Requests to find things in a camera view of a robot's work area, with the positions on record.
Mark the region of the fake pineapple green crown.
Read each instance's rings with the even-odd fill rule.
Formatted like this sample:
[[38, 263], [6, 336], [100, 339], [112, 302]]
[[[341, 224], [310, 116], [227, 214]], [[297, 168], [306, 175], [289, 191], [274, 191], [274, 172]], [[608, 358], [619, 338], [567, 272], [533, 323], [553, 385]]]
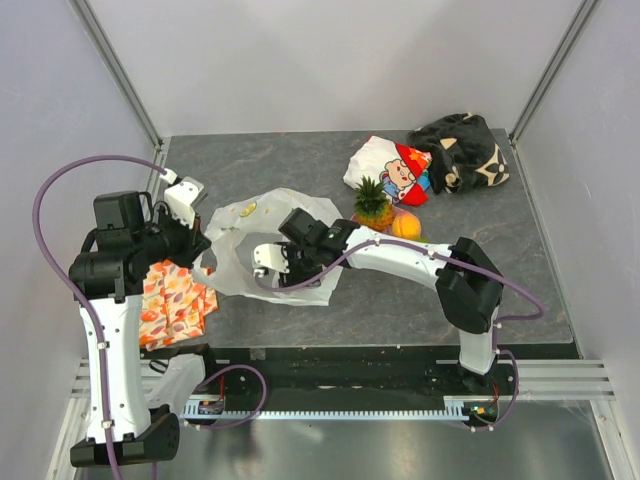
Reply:
[[356, 188], [354, 217], [360, 225], [378, 232], [392, 225], [393, 207], [381, 182], [367, 176], [361, 178]]

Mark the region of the fake orange peach fruit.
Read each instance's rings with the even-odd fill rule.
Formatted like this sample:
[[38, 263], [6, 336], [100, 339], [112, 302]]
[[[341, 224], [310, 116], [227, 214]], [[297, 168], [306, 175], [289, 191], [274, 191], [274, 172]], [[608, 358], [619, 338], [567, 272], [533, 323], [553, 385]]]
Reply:
[[420, 220], [413, 214], [401, 212], [395, 215], [391, 225], [391, 232], [393, 236], [399, 238], [418, 240], [422, 235], [422, 225]]

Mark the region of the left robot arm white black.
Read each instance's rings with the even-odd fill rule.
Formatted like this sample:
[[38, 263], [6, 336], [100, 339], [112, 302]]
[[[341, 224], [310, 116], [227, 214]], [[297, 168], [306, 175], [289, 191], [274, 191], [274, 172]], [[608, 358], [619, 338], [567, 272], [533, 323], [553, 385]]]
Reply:
[[89, 353], [91, 411], [85, 437], [72, 447], [75, 467], [156, 464], [175, 458], [179, 415], [194, 391], [219, 382], [210, 347], [173, 348], [167, 371], [143, 389], [139, 321], [150, 267], [170, 260], [191, 267], [210, 247], [194, 205], [200, 195], [181, 183], [163, 200], [147, 192], [100, 195], [96, 226], [69, 269]]

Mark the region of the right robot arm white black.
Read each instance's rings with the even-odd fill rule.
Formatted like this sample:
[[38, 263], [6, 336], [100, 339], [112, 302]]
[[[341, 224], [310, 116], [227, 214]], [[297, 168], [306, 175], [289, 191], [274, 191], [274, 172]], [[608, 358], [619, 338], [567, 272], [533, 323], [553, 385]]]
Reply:
[[338, 267], [413, 281], [437, 294], [445, 319], [458, 330], [460, 386], [477, 394], [493, 383], [493, 323], [503, 287], [499, 271], [474, 241], [422, 243], [346, 219], [326, 225], [301, 208], [289, 213], [279, 232], [282, 241], [260, 245], [253, 253], [255, 274], [273, 274], [272, 291], [318, 287]]

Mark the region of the white plastic bag fruit print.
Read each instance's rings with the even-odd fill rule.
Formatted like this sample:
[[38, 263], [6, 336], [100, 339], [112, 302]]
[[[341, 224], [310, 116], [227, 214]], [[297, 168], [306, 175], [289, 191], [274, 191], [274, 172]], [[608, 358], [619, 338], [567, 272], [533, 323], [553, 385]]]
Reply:
[[215, 210], [205, 230], [211, 247], [194, 263], [194, 279], [225, 296], [244, 296], [290, 306], [326, 306], [342, 269], [327, 274], [318, 287], [291, 293], [261, 288], [253, 276], [252, 253], [256, 246], [283, 241], [278, 227], [300, 207], [316, 220], [330, 225], [341, 213], [328, 198], [311, 197], [288, 188], [276, 188]]

